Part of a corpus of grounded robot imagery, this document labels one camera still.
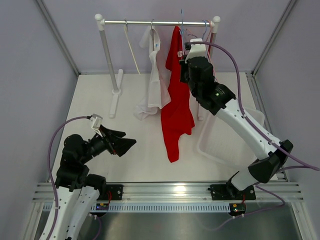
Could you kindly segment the red t shirt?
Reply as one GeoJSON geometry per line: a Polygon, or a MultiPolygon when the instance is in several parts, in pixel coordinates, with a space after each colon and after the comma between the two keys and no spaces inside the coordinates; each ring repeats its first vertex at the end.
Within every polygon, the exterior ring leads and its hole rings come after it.
{"type": "Polygon", "coordinates": [[[180,28],[174,27],[165,67],[171,72],[168,93],[171,98],[161,110],[161,127],[168,160],[179,160],[179,140],[184,134],[191,135],[195,127],[190,110],[190,90],[187,84],[180,82],[182,59],[182,36],[180,28]]]}

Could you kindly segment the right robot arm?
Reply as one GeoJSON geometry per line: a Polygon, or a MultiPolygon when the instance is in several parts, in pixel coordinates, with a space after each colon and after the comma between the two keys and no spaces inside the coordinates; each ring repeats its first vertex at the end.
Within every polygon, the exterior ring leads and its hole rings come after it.
{"type": "Polygon", "coordinates": [[[213,65],[204,56],[184,55],[179,61],[180,81],[186,83],[196,101],[212,115],[228,124],[251,148],[256,160],[236,172],[225,184],[224,191],[237,199],[248,187],[268,183],[286,163],[293,149],[289,140],[281,141],[270,134],[243,108],[236,95],[213,75],[213,65]]]}

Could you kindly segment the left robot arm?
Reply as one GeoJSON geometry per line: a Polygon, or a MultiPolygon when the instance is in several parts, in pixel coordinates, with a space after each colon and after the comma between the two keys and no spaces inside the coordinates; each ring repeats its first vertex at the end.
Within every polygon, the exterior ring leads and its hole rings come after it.
{"type": "Polygon", "coordinates": [[[89,140],[79,134],[68,136],[63,143],[60,166],[53,185],[54,202],[42,240],[76,240],[81,227],[97,200],[109,201],[111,188],[106,178],[89,173],[87,162],[107,151],[118,157],[136,144],[126,133],[101,125],[89,140]]]}

